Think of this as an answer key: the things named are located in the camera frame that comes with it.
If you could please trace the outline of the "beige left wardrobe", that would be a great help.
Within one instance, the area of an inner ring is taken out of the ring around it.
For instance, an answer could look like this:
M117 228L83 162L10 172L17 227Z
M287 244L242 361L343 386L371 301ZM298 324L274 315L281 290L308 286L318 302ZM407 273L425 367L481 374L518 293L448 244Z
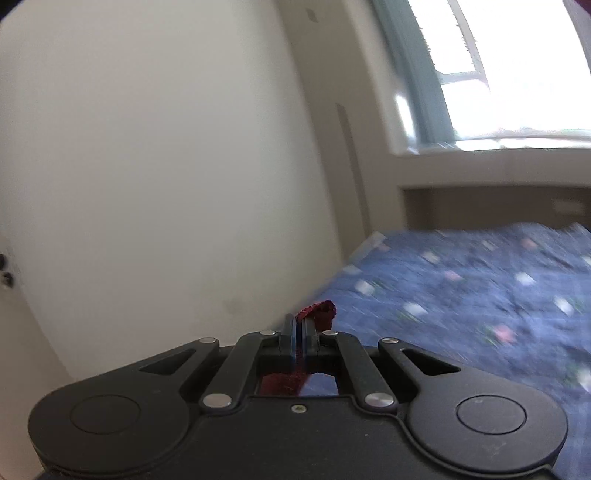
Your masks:
M391 135L393 69L368 1L280 1L345 256L404 226Z

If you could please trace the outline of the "blue plaid floral quilt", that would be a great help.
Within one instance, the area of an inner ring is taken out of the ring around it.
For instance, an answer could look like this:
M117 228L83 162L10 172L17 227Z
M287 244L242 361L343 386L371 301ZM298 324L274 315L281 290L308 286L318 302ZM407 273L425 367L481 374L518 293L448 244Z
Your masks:
M569 422L557 473L589 477L584 226L396 233L346 265L318 299L335 304L335 329L363 344L396 337L550 395Z

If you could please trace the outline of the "dark red knit sweater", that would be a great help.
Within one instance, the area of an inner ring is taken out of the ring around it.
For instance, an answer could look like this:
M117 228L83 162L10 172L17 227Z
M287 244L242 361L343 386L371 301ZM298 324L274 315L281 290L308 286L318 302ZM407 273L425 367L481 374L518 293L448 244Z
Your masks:
M315 330L322 332L332 329L332 321L335 319L337 307L331 300L325 300L305 307L294 316L298 327L303 327L304 322L311 320ZM297 350L297 366L294 371L286 373L273 373L263 377L259 386L259 394L263 396L290 396L301 394L304 384L307 383L310 374L305 371L301 360L301 349Z

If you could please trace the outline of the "teal left window curtain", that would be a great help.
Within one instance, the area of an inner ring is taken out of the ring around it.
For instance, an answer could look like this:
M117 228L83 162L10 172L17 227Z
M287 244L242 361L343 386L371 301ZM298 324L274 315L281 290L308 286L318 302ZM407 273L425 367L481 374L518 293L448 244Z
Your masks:
M373 1L394 70L409 95L422 145L452 143L456 134L438 74L408 1Z

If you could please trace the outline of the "beige window bench cabinet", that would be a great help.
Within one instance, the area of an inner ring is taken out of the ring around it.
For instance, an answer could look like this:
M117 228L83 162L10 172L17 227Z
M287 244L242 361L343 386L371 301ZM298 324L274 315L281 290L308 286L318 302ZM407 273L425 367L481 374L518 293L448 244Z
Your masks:
M450 151L391 166L410 229L590 224L588 149Z

